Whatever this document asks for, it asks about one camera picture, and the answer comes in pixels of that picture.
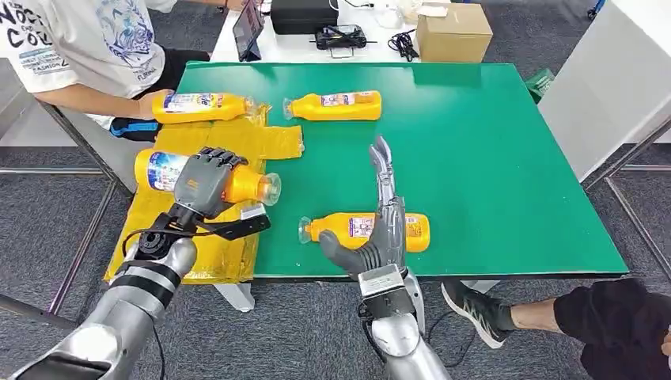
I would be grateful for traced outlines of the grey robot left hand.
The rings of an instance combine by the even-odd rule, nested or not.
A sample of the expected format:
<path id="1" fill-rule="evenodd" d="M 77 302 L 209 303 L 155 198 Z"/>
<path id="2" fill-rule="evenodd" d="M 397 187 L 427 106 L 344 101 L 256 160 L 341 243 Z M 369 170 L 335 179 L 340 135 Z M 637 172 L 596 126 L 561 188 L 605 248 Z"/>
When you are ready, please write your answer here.
<path id="1" fill-rule="evenodd" d="M 248 160 L 231 150 L 203 147 L 186 161 L 175 187 L 175 202 L 206 219 L 214 219 L 233 206 L 225 200 L 225 187 L 233 171 Z"/>

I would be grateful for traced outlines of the person's right hand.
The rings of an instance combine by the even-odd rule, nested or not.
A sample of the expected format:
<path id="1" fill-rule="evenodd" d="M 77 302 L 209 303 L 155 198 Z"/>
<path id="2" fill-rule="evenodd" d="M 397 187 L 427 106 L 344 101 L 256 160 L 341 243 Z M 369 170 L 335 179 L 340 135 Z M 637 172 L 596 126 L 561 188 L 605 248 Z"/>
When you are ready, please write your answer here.
<path id="1" fill-rule="evenodd" d="M 135 118 L 140 120 L 154 120 L 154 106 L 155 104 L 161 104 L 166 97 L 173 95 L 174 91 L 172 89 L 160 89 L 158 91 L 153 91 L 142 95 L 138 100 L 138 111 Z"/>

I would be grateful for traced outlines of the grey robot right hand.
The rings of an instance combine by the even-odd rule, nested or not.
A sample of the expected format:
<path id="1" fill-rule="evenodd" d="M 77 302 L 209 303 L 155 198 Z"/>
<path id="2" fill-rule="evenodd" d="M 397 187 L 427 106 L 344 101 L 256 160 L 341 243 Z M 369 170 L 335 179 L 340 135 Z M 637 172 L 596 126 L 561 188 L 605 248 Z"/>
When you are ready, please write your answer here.
<path id="1" fill-rule="evenodd" d="M 357 249 L 349 249 L 334 232 L 324 230 L 319 234 L 321 252 L 352 278 L 388 264 L 396 264 L 401 271 L 405 269 L 405 203 L 396 193 L 392 151 L 382 135 L 370 145 L 369 155 L 377 181 L 377 209 L 370 237 Z"/>

